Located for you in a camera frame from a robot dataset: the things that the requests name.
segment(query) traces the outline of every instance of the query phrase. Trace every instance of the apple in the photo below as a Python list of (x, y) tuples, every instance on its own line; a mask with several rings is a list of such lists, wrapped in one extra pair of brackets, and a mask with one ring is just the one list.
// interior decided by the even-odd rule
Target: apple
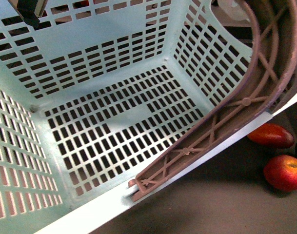
[(290, 148), (295, 142), (290, 132), (274, 123), (263, 124), (248, 134), (247, 137), (259, 145), (278, 149)]
[(289, 155), (276, 156), (263, 169), (265, 179), (284, 192), (297, 189), (297, 159)]

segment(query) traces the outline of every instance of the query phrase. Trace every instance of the gray floor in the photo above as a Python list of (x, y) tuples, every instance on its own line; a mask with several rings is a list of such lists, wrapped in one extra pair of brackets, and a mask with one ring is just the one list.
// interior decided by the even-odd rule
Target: gray floor
[[(297, 132), (294, 110), (273, 122)], [(273, 189), (262, 173), (269, 158), (280, 153), (245, 137), (92, 233), (297, 234), (297, 191)]]

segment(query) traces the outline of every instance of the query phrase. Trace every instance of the light blue basket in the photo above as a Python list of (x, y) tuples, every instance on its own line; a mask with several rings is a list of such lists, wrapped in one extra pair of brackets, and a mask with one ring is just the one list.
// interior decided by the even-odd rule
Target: light blue basket
[(49, 0), (35, 30), (0, 0), (0, 233), (37, 231), (134, 177), (251, 59), (210, 0), (75, 2)]

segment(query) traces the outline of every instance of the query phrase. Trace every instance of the plastic basket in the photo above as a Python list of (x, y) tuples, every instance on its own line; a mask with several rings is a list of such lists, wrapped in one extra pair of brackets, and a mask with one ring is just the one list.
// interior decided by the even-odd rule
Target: plastic basket
[(34, 29), (0, 0), (0, 233), (138, 173), (144, 197), (272, 108), (296, 65), (291, 0), (239, 1), (252, 47), (210, 0), (88, 2), (49, 0)]

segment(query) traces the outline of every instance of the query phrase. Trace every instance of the basket bottom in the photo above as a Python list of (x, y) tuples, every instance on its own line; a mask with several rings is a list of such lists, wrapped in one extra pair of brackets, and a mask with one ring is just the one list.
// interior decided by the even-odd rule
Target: basket bottom
[(82, 203), (135, 176), (212, 106), (170, 62), (125, 77), (50, 108), (41, 120), (51, 139), (44, 148)]

